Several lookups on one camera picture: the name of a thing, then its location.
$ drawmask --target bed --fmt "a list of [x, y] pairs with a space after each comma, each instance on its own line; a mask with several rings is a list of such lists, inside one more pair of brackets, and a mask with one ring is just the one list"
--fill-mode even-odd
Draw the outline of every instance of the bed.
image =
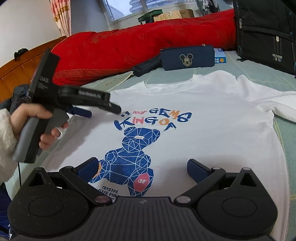
[[[215, 70], [225, 70], [238, 77], [241, 74], [247, 76], [255, 83], [262, 84], [280, 91], [296, 91], [296, 79], [294, 76], [283, 73], [281, 71], [269, 68], [267, 66], [256, 64], [251, 61], [240, 62], [236, 59], [238, 55], [235, 51], [226, 52], [227, 63], [216, 64], [211, 68], [192, 68], [182, 69], [175, 71], [164, 71], [162, 68], [151, 71], [141, 77], [131, 77], [127, 81], [123, 82], [116, 89], [128, 88], [138, 82], [145, 81], [149, 84], [156, 83], [174, 83], [178, 81], [188, 80], [193, 74], [208, 74]], [[84, 87], [90, 89], [101, 89], [103, 80], [98, 80]], [[295, 136], [296, 136], [296, 124], [289, 122], [280, 117], [274, 119], [274, 129], [276, 130], [279, 140], [282, 144], [289, 173], [290, 183], [290, 206], [289, 206], [289, 220], [286, 231], [285, 240], [291, 240], [296, 236], [296, 148], [295, 148]], [[22, 181], [29, 175], [33, 168], [40, 166], [49, 153], [43, 152], [37, 161], [33, 165], [21, 164]], [[18, 173], [15, 172], [13, 178], [7, 182], [7, 189], [11, 197], [13, 197], [19, 189]]]
[[14, 87], [29, 84], [44, 51], [48, 48], [53, 49], [65, 38], [60, 37], [37, 46], [24, 53], [17, 61], [11, 60], [2, 66], [0, 68], [0, 103], [12, 96]]

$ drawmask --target black bag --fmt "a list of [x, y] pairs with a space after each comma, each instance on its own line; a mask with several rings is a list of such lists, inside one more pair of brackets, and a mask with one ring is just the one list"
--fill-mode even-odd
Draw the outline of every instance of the black bag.
[[19, 85], [14, 88], [11, 98], [0, 104], [0, 109], [7, 109], [12, 114], [22, 103], [26, 103], [28, 84]]
[[296, 18], [280, 0], [233, 0], [238, 54], [296, 74]]

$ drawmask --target blue geometric bear print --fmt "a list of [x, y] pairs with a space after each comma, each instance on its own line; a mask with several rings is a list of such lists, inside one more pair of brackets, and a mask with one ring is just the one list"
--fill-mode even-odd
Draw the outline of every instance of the blue geometric bear print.
[[90, 181], [95, 183], [106, 178], [111, 183], [127, 184], [130, 196], [143, 197], [151, 187], [153, 170], [151, 158], [142, 150], [156, 142], [160, 131], [148, 128], [128, 127], [124, 130], [122, 147], [108, 151], [99, 161], [99, 171]]

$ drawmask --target wooden headboard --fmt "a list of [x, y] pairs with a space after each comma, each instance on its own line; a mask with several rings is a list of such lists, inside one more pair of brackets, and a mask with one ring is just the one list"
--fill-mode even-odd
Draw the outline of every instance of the wooden headboard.
[[14, 87], [21, 84], [29, 84], [40, 58], [45, 50], [53, 49], [66, 37], [60, 37], [45, 44], [42, 44], [18, 58], [18, 61], [11, 60], [0, 68], [0, 103], [10, 98]]

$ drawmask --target blue box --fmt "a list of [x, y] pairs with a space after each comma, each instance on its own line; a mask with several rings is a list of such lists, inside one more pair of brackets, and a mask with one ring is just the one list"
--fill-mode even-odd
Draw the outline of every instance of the blue box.
[[215, 64], [224, 64], [226, 63], [226, 56], [223, 49], [218, 48], [214, 49], [215, 51]]

